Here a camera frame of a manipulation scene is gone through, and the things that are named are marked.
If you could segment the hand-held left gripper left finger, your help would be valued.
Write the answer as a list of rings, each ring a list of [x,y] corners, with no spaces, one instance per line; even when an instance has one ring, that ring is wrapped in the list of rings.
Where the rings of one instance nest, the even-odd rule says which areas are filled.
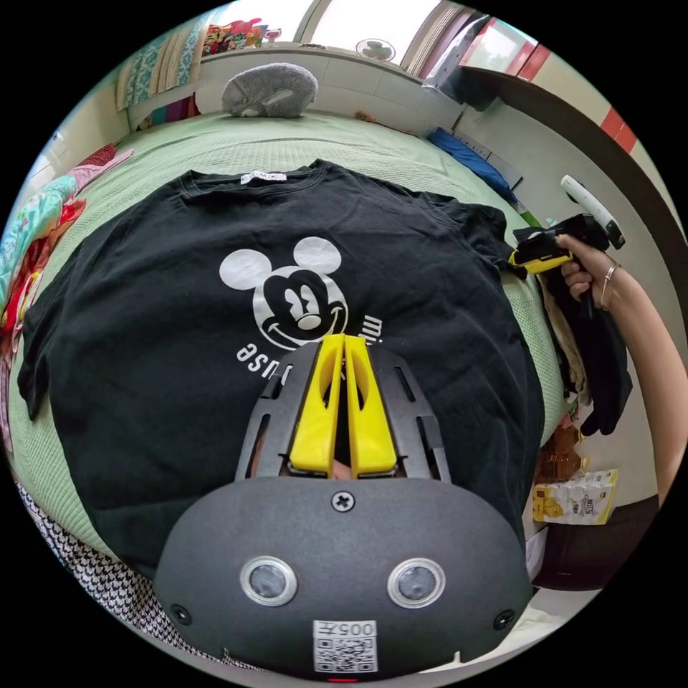
[[[296,472],[333,476],[344,338],[327,335],[315,351],[289,454]]]

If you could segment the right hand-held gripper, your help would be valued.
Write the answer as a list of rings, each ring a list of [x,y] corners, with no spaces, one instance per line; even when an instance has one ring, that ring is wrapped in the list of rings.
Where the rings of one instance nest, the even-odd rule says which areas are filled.
[[[591,297],[582,301],[574,299],[560,272],[560,268],[573,261],[570,252],[560,253],[556,239],[569,234],[583,243],[605,252],[611,245],[611,238],[590,214],[578,214],[538,231],[520,229],[515,232],[517,246],[510,255],[509,263],[528,274],[542,275],[543,281],[567,321],[591,321],[596,307]]]

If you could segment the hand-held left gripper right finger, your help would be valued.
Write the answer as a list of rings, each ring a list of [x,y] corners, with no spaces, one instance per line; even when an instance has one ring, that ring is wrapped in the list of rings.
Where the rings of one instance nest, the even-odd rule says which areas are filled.
[[[390,474],[397,465],[396,451],[364,339],[344,337],[344,362],[353,477]]]

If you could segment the person's right hand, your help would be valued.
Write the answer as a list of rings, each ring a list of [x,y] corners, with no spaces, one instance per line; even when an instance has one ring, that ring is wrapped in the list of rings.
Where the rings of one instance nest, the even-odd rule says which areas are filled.
[[[570,294],[580,302],[591,297],[595,307],[608,310],[614,294],[611,283],[619,264],[569,234],[559,236],[556,243],[571,256],[560,268]]]

